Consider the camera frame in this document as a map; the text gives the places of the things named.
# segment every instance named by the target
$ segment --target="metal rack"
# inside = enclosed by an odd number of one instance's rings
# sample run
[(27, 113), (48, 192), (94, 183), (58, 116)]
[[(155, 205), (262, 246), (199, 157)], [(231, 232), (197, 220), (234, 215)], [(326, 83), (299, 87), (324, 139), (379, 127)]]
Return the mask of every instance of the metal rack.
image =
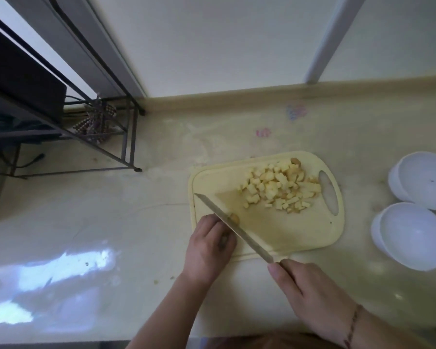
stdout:
[[(93, 49), (93, 47), (89, 44), (89, 42), (85, 39), (85, 37), (81, 34), (81, 32), (76, 28), (76, 26), (71, 22), (69, 17), (64, 13), (64, 11), (59, 7), (58, 2), (56, 0), (49, 0), (53, 9), (58, 13), (61, 19), (66, 23), (68, 28), (73, 32), (73, 34), (79, 39), (79, 41), (87, 48), (87, 50), (91, 53), (93, 58), (95, 58), (100, 66), (107, 72), (107, 74), (113, 79), (113, 81), (118, 85), (118, 87), (123, 91), (125, 96), (116, 97), (116, 98), (105, 98), (105, 99), (91, 99), (87, 94), (85, 94), (82, 90), (80, 90), (73, 82), (71, 82), (66, 76), (64, 76), (60, 71), (58, 71), (52, 64), (50, 64), (45, 58), (43, 58), (38, 52), (36, 52), (32, 47), (28, 45), (20, 36), (18, 36), (12, 29), (10, 29), (5, 23), (0, 20), (0, 29), (5, 32), (9, 37), (11, 37), (14, 41), (16, 41), (20, 46), (22, 46), (25, 50), (27, 50), (33, 57), (35, 57), (41, 64), (43, 64), (48, 70), (50, 70), (55, 76), (57, 76), (63, 83), (65, 83), (68, 87), (72, 88), (76, 93), (78, 93), (84, 100), (81, 101), (73, 101), (66, 102), (68, 104), (91, 104), (94, 108), (101, 112), (101, 127), (104, 127), (104, 121), (111, 121), (116, 127), (118, 127), (119, 131), (112, 133), (103, 133), (103, 134), (88, 134), (81, 135), (70, 132), (69, 130), (63, 128), (61, 125), (58, 125), (51, 121), (46, 115), (34, 110), (28, 105), (21, 103), (11, 97), (8, 97), (6, 94), (0, 92), (0, 100), (4, 100), (8, 105), (12, 105), (15, 108), (22, 109), (26, 111), (30, 116), (39, 120), (40, 122), (50, 126), (51, 130), (27, 130), (27, 131), (12, 131), (12, 132), (0, 132), (0, 138), (11, 138), (11, 137), (30, 137), (36, 135), (48, 135), (48, 134), (61, 134), (59, 140), (68, 140), (73, 139), (81, 142), (82, 144), (89, 146), (92, 149), (104, 154), (105, 156), (117, 161), (124, 165), (124, 167), (112, 167), (112, 168), (98, 168), (98, 169), (83, 169), (83, 170), (71, 170), (71, 171), (61, 171), (54, 173), (40, 173), (40, 174), (23, 174), (16, 175), (17, 162), (19, 159), (19, 153), (21, 149), (21, 145), (19, 144), (16, 147), (14, 157), (12, 159), (12, 167), (8, 174), (0, 173), (3, 176), (9, 176), (19, 179), (27, 179), (29, 177), (34, 176), (45, 176), (45, 175), (58, 175), (58, 174), (72, 174), (72, 173), (84, 173), (84, 172), (94, 172), (94, 171), (107, 171), (107, 170), (122, 170), (122, 169), (133, 169), (135, 172), (141, 172), (142, 169), (134, 166), (134, 153), (136, 149), (136, 130), (137, 130), (137, 122), (138, 116), (144, 116), (145, 110), (139, 105), (139, 103), (133, 98), (133, 96), (129, 93), (129, 91), (124, 87), (121, 81), (116, 77), (113, 71), (108, 67), (108, 65), (104, 62), (104, 60), (99, 56), (99, 54)], [(116, 118), (110, 116), (104, 109), (102, 103), (110, 100), (124, 100), (125, 101), (125, 110), (126, 110), (126, 119), (124, 124), (119, 122)], [(129, 160), (126, 160), (126, 151), (128, 146), (128, 135), (130, 129), (130, 122), (132, 120), (132, 128), (131, 128), (131, 142), (130, 142), (130, 154)], [(120, 155), (121, 157), (117, 157), (116, 155), (108, 152), (107, 150), (97, 146), (89, 139), (94, 137), (109, 137), (111, 135), (122, 135), (122, 147)]]

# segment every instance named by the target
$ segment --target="bracelet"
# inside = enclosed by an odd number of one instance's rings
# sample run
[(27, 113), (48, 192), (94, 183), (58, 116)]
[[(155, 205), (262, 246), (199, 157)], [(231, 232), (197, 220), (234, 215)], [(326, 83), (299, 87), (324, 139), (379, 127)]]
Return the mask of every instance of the bracelet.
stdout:
[(354, 316), (352, 317), (352, 322), (350, 323), (350, 331), (349, 331), (349, 334), (347, 335), (347, 338), (344, 340), (344, 345), (347, 349), (350, 349), (352, 337), (354, 336), (355, 325), (356, 325), (357, 320), (358, 320), (358, 315), (360, 314), (360, 311), (362, 309), (363, 309), (363, 306), (360, 304), (357, 304), (357, 306), (355, 307)]

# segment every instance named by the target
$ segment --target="cutting board handle hole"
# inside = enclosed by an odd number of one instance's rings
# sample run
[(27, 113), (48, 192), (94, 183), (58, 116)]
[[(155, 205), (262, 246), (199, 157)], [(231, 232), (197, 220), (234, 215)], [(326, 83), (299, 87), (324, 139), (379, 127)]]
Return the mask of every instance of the cutting board handle hole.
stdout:
[(323, 170), (318, 174), (318, 180), (321, 184), (321, 194), (323, 195), (326, 206), (331, 214), (336, 216), (339, 213), (339, 205), (337, 204), (337, 196), (333, 184)]

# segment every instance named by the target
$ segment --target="forearm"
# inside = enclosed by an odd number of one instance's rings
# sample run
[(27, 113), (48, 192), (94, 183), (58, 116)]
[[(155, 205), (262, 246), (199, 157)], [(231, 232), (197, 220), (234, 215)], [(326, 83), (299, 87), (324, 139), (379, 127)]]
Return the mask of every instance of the forearm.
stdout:
[(207, 291), (180, 275), (127, 348), (185, 348)]
[(360, 313), (352, 338), (352, 349), (427, 349), (413, 334), (390, 326), (365, 309)]

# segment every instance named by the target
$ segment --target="white bowl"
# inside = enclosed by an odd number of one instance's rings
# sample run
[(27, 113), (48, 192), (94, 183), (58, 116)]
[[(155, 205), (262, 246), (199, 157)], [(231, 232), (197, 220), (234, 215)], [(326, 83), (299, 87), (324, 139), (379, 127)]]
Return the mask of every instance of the white bowl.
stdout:
[(388, 183), (398, 199), (436, 210), (436, 154), (406, 155), (389, 171)]
[(390, 205), (372, 222), (375, 245), (397, 262), (418, 271), (436, 268), (436, 215), (414, 203)]

